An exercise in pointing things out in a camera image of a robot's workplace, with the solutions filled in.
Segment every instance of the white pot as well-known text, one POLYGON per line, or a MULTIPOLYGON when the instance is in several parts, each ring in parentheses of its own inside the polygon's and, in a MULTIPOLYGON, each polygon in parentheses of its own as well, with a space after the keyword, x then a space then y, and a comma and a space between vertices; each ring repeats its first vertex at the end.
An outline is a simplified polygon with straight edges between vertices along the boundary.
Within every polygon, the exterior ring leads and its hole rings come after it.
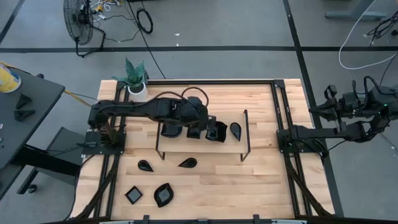
POLYGON ((132 92, 130 90, 130 87, 127 88, 129 90, 131 100, 133 102, 146 102, 147 101, 148 90, 147 90, 145 83, 142 83, 142 84, 144 85, 144 88, 139 93, 132 92))

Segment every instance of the potted plant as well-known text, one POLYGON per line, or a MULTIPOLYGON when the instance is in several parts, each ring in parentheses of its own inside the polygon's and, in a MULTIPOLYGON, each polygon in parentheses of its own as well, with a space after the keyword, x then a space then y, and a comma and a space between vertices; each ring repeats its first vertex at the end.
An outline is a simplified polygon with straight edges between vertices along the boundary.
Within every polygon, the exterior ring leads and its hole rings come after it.
POLYGON ((112 77, 117 81, 126 83, 127 89, 131 94, 131 98, 135 102, 143 102, 147 100, 148 91, 146 85, 148 84, 148 73, 144 68, 144 61, 142 61, 136 68, 126 58, 126 73, 127 77, 118 78, 112 77))

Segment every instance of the concrete floor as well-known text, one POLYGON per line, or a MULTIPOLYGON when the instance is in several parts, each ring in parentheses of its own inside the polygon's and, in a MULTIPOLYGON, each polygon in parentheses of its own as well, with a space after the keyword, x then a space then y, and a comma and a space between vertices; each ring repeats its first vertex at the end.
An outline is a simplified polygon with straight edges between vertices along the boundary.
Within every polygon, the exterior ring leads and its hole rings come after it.
MULTIPOLYGON (((0 7, 0 30, 18 0, 5 1, 0 7)), ((340 46, 353 21, 331 21, 323 17, 327 10, 351 9, 358 1, 290 0, 290 6, 302 46, 340 46)), ((285 9, 279 0, 161 0, 145 2, 154 20, 154 33, 146 39, 151 47, 204 45, 294 46, 285 9)), ((9 32, 0 43, 2 48, 68 48, 74 42, 65 28, 62 1, 26 0, 9 32)), ((377 10, 388 16, 397 10, 394 0, 378 1, 377 10)), ((128 15, 123 7, 112 8, 105 15, 128 15)), ((353 32, 347 46, 366 46, 370 39, 363 34, 378 22, 362 22, 353 32)), ((101 28, 114 39, 130 38, 136 28, 121 18, 102 21, 101 28)), ((94 34, 87 47, 99 44, 94 34)), ((385 37, 376 45, 397 45, 385 37)), ((142 47, 138 34, 133 41, 117 44, 106 41, 106 47, 142 47)), ((344 52, 346 65, 360 66, 389 57, 394 52, 344 52)), ((74 53, 10 54, 0 59, 32 74, 65 85, 70 91, 96 96, 100 81, 124 74, 124 58, 133 63, 145 60, 151 78, 161 78, 148 52, 102 52, 81 59, 74 53)), ((202 51, 154 52, 154 57, 167 78, 301 78, 294 51, 202 51)), ((337 52, 304 52, 315 99, 323 103, 323 91, 335 84, 339 93, 351 91, 351 80, 361 86, 366 75, 379 80, 386 63, 362 70, 345 70, 338 63, 337 52)), ((392 63, 384 84, 398 83, 398 61, 392 63)), ((61 97, 40 125, 29 144, 46 148, 61 126, 85 133, 88 108, 67 95, 61 97)), ((323 122, 328 127, 333 124, 323 122)), ((398 124, 392 122, 385 135, 395 138, 398 124)), ((338 141, 328 141, 332 146, 338 141)), ((398 185, 398 152, 377 136, 371 142, 346 142, 331 152, 331 161, 346 217, 398 220, 396 186, 398 185)), ((4 223, 41 223, 65 218, 72 204, 73 187, 39 174, 34 194, 15 192, 29 173, 25 168, 7 195, 0 201, 4 223)))

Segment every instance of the fan grille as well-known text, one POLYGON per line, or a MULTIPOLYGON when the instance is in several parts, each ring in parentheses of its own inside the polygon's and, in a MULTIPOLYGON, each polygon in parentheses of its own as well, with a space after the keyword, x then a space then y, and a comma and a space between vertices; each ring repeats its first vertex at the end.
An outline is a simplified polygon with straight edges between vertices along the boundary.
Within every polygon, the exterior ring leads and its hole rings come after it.
POLYGON ((88 0, 64 0, 63 17, 70 37, 80 45, 90 42, 93 37, 93 15, 88 0))

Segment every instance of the wooden table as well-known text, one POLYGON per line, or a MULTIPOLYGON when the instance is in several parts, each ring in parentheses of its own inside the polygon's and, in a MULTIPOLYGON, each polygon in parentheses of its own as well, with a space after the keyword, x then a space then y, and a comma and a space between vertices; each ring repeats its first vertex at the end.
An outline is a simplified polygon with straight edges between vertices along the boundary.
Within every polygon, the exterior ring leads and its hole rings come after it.
MULTIPOLYGON (((312 127, 300 80, 284 81, 294 124, 312 127)), ((163 91, 181 93, 189 86, 192 85, 149 85, 149 98, 163 91)), ((239 154, 168 152, 162 161, 155 151, 158 124, 147 118, 126 118, 126 150, 119 163, 112 219, 142 220, 143 215, 150 215, 151 220, 251 219, 253 214, 259 214, 261 218, 293 218, 284 157, 279 152, 275 134, 278 125, 271 86, 195 86, 208 94, 209 114, 242 113, 248 110, 250 155, 241 162, 239 154), (177 167, 189 157, 197 159, 195 168, 177 167), (141 159, 147 160, 155 172, 139 170, 137 163, 141 159), (174 199, 165 207, 158 208, 154 191, 167 182, 173 188, 174 199), (133 185, 138 187, 143 196, 131 205, 124 194, 133 185)), ((103 80, 98 99, 113 100, 115 89, 115 81, 103 80)), ((189 91, 189 94, 205 102, 199 91, 189 91)), ((278 95, 279 103, 283 105, 280 90, 278 95)), ((287 127, 284 112, 282 115, 284 127, 287 127)), ((301 153, 301 160, 308 188, 324 208, 333 213, 319 155, 301 153)), ((97 190, 102 161, 103 156, 97 155, 82 168, 72 216, 82 211, 97 190)), ((304 213, 301 193, 297 186, 296 189, 300 211, 304 213)), ((108 193, 105 192, 101 215, 105 214, 107 198, 108 193)))

